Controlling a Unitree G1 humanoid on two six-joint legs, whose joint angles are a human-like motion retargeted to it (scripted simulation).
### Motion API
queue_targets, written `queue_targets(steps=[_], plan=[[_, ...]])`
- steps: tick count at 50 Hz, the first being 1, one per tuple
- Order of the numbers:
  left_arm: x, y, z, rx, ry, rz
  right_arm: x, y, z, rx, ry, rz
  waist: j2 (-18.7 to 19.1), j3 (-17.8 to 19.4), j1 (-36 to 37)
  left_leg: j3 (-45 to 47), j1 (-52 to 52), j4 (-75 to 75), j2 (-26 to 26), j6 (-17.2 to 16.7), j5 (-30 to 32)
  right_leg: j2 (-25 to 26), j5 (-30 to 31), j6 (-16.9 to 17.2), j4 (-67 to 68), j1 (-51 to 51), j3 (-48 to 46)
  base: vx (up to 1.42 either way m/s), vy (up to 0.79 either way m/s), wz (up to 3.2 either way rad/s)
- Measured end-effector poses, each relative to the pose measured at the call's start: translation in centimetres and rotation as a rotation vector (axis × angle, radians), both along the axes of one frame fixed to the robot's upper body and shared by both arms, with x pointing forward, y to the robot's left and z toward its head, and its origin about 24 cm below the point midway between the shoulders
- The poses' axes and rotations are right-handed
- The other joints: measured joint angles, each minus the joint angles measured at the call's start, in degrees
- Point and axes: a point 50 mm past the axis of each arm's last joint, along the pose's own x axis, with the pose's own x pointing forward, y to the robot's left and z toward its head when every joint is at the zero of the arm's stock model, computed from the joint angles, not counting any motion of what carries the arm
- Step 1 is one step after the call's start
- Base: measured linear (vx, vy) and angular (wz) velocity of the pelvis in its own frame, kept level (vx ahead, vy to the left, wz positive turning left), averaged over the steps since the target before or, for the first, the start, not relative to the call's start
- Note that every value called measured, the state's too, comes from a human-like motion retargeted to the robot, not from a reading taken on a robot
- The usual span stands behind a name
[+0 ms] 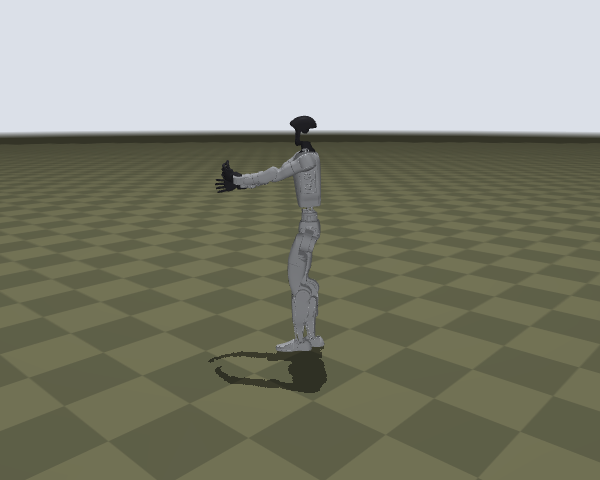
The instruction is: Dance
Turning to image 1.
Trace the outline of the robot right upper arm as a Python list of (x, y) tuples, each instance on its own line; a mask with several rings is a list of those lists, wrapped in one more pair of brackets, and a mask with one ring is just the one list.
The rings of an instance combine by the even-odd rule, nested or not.
[[(298, 152), (299, 152), (299, 151), (298, 151)], [(298, 152), (297, 152), (297, 153), (298, 153)], [(297, 153), (296, 153), (296, 154), (297, 154)], [(296, 155), (296, 154), (295, 154), (295, 155)], [(291, 162), (294, 160), (294, 157), (295, 157), (295, 155), (294, 155), (292, 158), (290, 158), (288, 161), (286, 161), (285, 163), (283, 163), (283, 165), (281, 166), (281, 168), (280, 168), (280, 169), (278, 169), (277, 167), (270, 167), (270, 168), (277, 168), (278, 170), (281, 170), (281, 169), (283, 168), (283, 166), (284, 166), (284, 165), (286, 165), (286, 164), (288, 164), (288, 163), (291, 163)]]

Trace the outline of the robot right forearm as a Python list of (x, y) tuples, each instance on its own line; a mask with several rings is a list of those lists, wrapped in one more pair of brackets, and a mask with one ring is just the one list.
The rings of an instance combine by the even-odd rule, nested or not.
[[(268, 184), (268, 183), (269, 183), (269, 182), (265, 183), (264, 185), (266, 185), (266, 184)], [(256, 184), (256, 185), (252, 185), (252, 184), (251, 184), (250, 186), (244, 186), (244, 185), (240, 185), (240, 188), (250, 188), (250, 189), (252, 189), (252, 188), (255, 188), (256, 186), (258, 186), (258, 187), (259, 187), (259, 186), (261, 186), (261, 184)]]

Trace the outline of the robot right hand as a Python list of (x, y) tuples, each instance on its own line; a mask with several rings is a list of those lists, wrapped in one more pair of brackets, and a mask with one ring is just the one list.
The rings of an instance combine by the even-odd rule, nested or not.
[[(222, 175), (222, 176), (224, 176), (224, 175)], [(218, 191), (218, 193), (226, 192), (226, 191), (232, 191), (235, 188), (237, 188), (238, 190), (239, 189), (247, 189), (247, 188), (240, 188), (240, 185), (235, 185), (231, 181), (227, 181), (227, 180), (224, 180), (224, 179), (216, 179), (216, 181), (222, 181), (222, 182), (224, 182), (224, 183), (215, 183), (215, 185), (224, 185), (224, 186), (216, 187), (216, 189), (223, 189), (223, 188), (225, 188), (224, 190)]]

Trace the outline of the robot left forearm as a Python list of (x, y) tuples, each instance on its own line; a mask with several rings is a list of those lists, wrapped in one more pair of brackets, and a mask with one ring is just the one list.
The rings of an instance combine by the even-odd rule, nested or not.
[(258, 173), (244, 174), (241, 177), (233, 176), (233, 183), (235, 185), (244, 185), (250, 186), (256, 184), (265, 184), (274, 180), (277, 177), (277, 172), (275, 169), (270, 168), (266, 171), (259, 171)]

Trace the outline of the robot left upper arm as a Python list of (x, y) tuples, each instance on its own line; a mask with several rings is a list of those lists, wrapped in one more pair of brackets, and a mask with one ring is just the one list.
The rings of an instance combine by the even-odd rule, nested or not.
[(277, 177), (271, 182), (278, 182), (300, 172), (307, 172), (312, 170), (315, 166), (317, 166), (317, 164), (314, 157), (310, 154), (304, 154), (291, 163), (284, 165), (281, 170), (273, 168), (277, 172)]

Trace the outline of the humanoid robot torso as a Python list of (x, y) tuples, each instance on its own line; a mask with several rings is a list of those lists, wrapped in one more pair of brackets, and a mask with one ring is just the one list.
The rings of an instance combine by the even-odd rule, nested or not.
[[(302, 151), (305, 152), (299, 153), (299, 151), (299, 154), (295, 155), (294, 160), (304, 154), (310, 154), (314, 157), (317, 166), (307, 172), (300, 172), (293, 175), (298, 206), (307, 207), (307, 209), (302, 209), (302, 219), (299, 222), (298, 230), (299, 233), (305, 233), (306, 229), (314, 231), (313, 233), (317, 241), (320, 238), (321, 227), (317, 212), (313, 207), (321, 205), (320, 158), (317, 152), (309, 152), (307, 148), (303, 148)], [(309, 210), (309, 208), (311, 209)]]

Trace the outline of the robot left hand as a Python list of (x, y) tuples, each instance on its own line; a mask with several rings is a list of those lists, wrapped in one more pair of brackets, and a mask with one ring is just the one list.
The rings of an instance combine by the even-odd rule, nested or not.
[(223, 171), (222, 175), (224, 175), (223, 179), (225, 179), (227, 181), (231, 181), (233, 183), (233, 176), (236, 176), (236, 177), (241, 177), (242, 176), (242, 174), (240, 174), (238, 172), (234, 172), (232, 169), (230, 169), (229, 161), (228, 160), (226, 161), (226, 163), (222, 164), (222, 167), (223, 167), (222, 168), (222, 171)]

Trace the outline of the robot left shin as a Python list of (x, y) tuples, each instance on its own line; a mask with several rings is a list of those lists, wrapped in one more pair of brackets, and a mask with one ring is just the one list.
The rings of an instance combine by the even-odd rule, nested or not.
[(305, 323), (308, 322), (309, 300), (310, 293), (305, 289), (299, 290), (296, 293), (295, 298), (292, 294), (292, 321), (293, 325), (295, 324), (294, 333), (295, 343), (297, 344), (301, 344), (303, 342), (304, 326)]

